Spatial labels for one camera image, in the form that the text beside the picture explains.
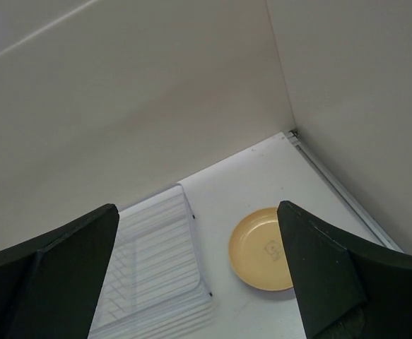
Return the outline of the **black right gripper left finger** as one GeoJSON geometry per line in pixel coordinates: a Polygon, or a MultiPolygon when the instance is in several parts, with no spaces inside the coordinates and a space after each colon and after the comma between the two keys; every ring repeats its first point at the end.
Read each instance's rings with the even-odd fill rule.
{"type": "Polygon", "coordinates": [[[87,338],[119,224],[105,204],[0,251],[0,338],[87,338]]]}

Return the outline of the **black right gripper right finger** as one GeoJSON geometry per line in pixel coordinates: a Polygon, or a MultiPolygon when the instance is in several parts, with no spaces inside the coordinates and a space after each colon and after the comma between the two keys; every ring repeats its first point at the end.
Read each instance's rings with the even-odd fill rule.
{"type": "Polygon", "coordinates": [[[278,223],[307,338],[412,338],[412,256],[290,201],[278,223]]]}

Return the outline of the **tan plate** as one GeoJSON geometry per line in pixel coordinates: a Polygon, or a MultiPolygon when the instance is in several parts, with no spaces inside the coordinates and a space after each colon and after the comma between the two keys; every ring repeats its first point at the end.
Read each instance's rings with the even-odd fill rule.
{"type": "Polygon", "coordinates": [[[235,274],[251,287],[269,292],[293,288],[274,207],[254,211],[237,224],[228,257],[235,274]]]}

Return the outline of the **white wire dish rack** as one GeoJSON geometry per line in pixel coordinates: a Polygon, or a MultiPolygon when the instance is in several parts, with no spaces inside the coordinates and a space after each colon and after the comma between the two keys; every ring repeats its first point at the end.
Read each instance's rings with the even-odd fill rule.
{"type": "Polygon", "coordinates": [[[181,338],[211,319],[213,294],[181,184],[119,213],[89,338],[181,338]]]}

